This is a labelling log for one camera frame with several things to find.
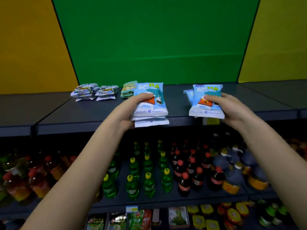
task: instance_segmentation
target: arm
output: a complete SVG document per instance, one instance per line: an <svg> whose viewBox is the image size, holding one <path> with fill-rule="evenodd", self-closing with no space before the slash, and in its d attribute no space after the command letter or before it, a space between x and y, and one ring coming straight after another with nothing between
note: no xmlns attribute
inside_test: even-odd
<svg viewBox="0 0 307 230"><path fill-rule="evenodd" d="M26 229L80 229L142 93L124 101L98 127L75 162L31 213Z"/></svg>
<svg viewBox="0 0 307 230"><path fill-rule="evenodd" d="M307 229L307 163L266 122L235 97L207 95L225 112L224 122L236 129L267 174L270 183L301 229Z"/></svg>

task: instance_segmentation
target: hand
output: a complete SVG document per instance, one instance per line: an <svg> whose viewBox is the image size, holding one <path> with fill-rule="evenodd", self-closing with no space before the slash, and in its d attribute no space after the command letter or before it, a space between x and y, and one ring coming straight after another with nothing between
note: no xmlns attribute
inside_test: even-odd
<svg viewBox="0 0 307 230"><path fill-rule="evenodd" d="M129 117L133 114L136 109L136 106L139 102L143 100L148 100L153 97L153 93L141 93L136 96L123 101L118 105L107 117L105 121L112 121L115 124L119 124L118 127L123 132L134 127L134 122L132 122Z"/></svg>
<svg viewBox="0 0 307 230"><path fill-rule="evenodd" d="M225 119L222 121L239 132L242 130L247 120L254 117L257 118L251 109L241 103L239 99L229 94L222 93L221 97L205 95L205 99L218 103L225 113Z"/></svg>

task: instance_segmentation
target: yellow wall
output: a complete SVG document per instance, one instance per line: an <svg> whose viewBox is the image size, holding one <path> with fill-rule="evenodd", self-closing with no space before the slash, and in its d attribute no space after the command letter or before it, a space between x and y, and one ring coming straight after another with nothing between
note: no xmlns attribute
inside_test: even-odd
<svg viewBox="0 0 307 230"><path fill-rule="evenodd" d="M261 0L239 82L307 79L307 0Z"/></svg>
<svg viewBox="0 0 307 230"><path fill-rule="evenodd" d="M78 84L51 0L0 0L0 94Z"/></svg>

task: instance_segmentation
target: price tag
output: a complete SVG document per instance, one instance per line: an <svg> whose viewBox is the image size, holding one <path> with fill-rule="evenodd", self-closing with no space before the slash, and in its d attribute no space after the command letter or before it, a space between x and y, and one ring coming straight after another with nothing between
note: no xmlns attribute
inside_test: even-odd
<svg viewBox="0 0 307 230"><path fill-rule="evenodd" d="M133 213L133 212L137 212L137 211L138 211L137 206L126 206L126 212L127 213Z"/></svg>
<svg viewBox="0 0 307 230"><path fill-rule="evenodd" d="M217 118L207 118L207 125L219 125L220 119Z"/></svg>

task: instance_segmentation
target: green wall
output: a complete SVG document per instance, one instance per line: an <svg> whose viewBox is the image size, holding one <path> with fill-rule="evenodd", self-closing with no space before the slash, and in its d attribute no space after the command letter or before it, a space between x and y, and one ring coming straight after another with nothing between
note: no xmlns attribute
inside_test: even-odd
<svg viewBox="0 0 307 230"><path fill-rule="evenodd" d="M53 0L80 84L236 81L259 0Z"/></svg>

